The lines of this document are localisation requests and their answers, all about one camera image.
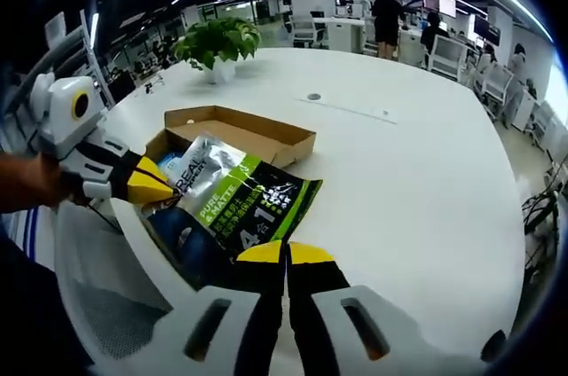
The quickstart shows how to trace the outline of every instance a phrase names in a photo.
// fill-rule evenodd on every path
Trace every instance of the potted plant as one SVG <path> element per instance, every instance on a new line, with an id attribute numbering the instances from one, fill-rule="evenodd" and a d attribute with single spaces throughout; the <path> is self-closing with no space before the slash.
<path id="1" fill-rule="evenodd" d="M 210 83 L 225 83 L 234 78 L 239 55 L 254 57 L 259 44 L 260 33 L 254 24 L 226 18 L 193 24 L 176 44 L 175 52 L 191 67 L 205 70 Z"/>

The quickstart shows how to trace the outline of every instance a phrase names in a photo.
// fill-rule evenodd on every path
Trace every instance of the yellow circle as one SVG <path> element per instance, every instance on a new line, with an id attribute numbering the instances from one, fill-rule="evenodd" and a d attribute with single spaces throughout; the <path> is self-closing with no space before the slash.
<path id="1" fill-rule="evenodd" d="M 81 111 L 81 107 L 77 106 L 77 104 L 80 103 L 79 100 L 81 100 L 81 102 L 83 102 L 82 97 L 85 97 L 87 99 L 87 105 L 88 105 L 89 96 L 87 95 L 87 92 L 85 92 L 84 90 L 77 91 L 77 93 L 73 97 L 73 101 L 71 103 L 71 116 L 76 121 L 81 119 L 84 116 L 84 114 L 87 112 L 86 108 L 84 109 L 84 111 Z"/>

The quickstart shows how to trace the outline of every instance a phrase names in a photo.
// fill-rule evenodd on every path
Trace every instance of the white pot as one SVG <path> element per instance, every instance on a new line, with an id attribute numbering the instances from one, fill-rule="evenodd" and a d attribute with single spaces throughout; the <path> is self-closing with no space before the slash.
<path id="1" fill-rule="evenodd" d="M 206 67 L 203 68 L 205 72 L 205 79 L 208 83 L 216 83 L 217 85 L 230 82 L 234 78 L 234 63 L 235 62 L 230 59 L 223 61 L 217 55 L 215 57 L 213 70 L 209 70 Z"/>

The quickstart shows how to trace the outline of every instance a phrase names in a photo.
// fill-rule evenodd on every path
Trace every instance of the open cardboard box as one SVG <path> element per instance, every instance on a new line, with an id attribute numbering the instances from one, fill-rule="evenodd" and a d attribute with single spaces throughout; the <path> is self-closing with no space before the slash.
<path id="1" fill-rule="evenodd" d="M 146 145 L 146 156 L 156 163 L 167 153 L 183 153 L 205 132 L 276 168 L 309 156 L 316 140 L 310 130 L 221 106 L 168 111 L 164 125 Z"/>

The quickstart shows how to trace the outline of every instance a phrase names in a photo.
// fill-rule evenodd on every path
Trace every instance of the green plant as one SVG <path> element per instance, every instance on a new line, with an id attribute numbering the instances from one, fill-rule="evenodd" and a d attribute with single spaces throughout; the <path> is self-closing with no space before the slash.
<path id="1" fill-rule="evenodd" d="M 193 68 L 202 66 L 213 69 L 215 57 L 222 61 L 236 61 L 239 54 L 244 59 L 255 56 L 260 44 L 260 33 L 249 21 L 236 18 L 195 23 L 185 32 L 175 47 L 176 56 L 184 59 Z"/>

